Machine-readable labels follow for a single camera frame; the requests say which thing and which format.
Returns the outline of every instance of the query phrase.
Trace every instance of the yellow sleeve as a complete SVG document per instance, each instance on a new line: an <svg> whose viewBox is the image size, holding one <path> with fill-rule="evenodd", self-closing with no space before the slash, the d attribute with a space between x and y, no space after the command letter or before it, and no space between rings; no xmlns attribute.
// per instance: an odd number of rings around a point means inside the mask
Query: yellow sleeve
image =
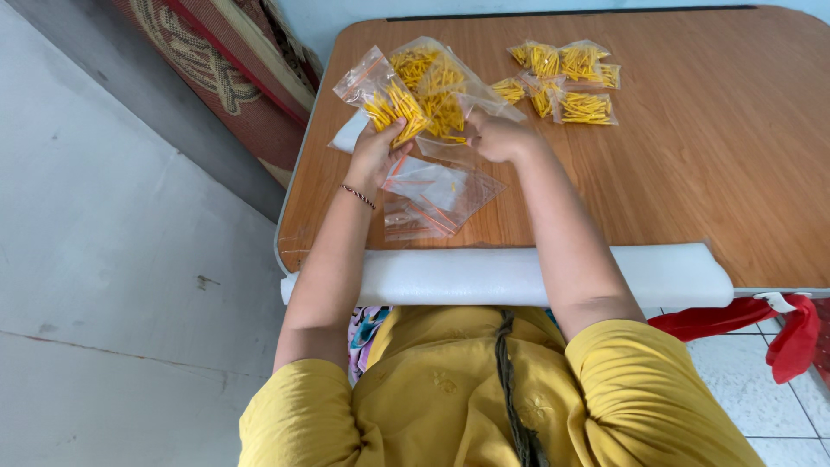
<svg viewBox="0 0 830 467"><path fill-rule="evenodd" d="M349 379L330 361L283 366L239 420L239 465L354 465L360 435L351 397Z"/></svg>
<svg viewBox="0 0 830 467"><path fill-rule="evenodd" d="M565 357L587 409L569 417L569 431L599 465L764 465L697 375L686 345L665 332L599 322Z"/></svg>

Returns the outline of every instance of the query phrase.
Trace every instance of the woman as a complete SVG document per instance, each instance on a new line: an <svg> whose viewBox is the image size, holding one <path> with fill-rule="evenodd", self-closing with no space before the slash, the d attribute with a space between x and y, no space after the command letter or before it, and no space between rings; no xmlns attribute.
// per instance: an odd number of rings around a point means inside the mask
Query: woman
<svg viewBox="0 0 830 467"><path fill-rule="evenodd" d="M240 465L763 465L686 347L649 327L546 141L473 114L519 175L553 319L530 307L395 307L354 389L344 348L369 217L401 154L367 126L291 295ZM354 192L365 195L366 199Z"/></svg>

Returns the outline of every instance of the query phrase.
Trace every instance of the table top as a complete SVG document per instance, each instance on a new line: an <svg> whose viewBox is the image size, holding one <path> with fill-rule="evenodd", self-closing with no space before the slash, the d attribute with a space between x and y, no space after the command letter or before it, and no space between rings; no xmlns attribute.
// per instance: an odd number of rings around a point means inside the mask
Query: table top
<svg viewBox="0 0 830 467"><path fill-rule="evenodd" d="M622 65L610 90L619 126L542 121L611 245L707 241L737 288L830 287L830 27L780 7L551 16L373 20L337 38L281 216L277 249L298 270L349 167L326 147L355 108L330 89L373 45L419 36L447 44L488 83L520 67L525 39L591 39ZM534 245L513 167L481 169L508 188L452 238L386 243L373 213L368 249Z"/></svg>

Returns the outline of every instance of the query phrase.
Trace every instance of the rolled mat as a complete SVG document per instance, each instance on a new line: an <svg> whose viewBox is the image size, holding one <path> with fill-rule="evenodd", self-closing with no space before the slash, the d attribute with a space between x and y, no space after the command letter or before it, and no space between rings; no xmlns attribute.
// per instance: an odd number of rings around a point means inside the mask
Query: rolled mat
<svg viewBox="0 0 830 467"><path fill-rule="evenodd" d="M732 281L703 243L611 247L640 307L725 307ZM298 273L282 279L287 304ZM357 306L547 307L536 248L367 251Z"/></svg>

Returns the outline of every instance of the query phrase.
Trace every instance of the bracelet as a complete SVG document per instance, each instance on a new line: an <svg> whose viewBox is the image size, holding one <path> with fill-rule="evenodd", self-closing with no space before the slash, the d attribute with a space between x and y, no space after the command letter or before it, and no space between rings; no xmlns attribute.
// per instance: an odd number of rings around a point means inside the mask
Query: bracelet
<svg viewBox="0 0 830 467"><path fill-rule="evenodd" d="M364 201L366 204L368 204L369 206L372 206L372 209L374 209L374 203L373 203L373 202L371 202L371 201L369 201L369 199L367 199L367 198L366 198L365 196L363 196L362 194L360 194L360 193L358 193L358 192L354 191L353 189L349 188L348 186L346 186L346 185L344 185L344 184L342 184L342 185L340 186L340 188L345 188L345 189L346 189L346 191L349 191L350 193L354 193L354 195L355 195L355 196L357 196L358 198L360 198L361 200L363 200L363 201Z"/></svg>

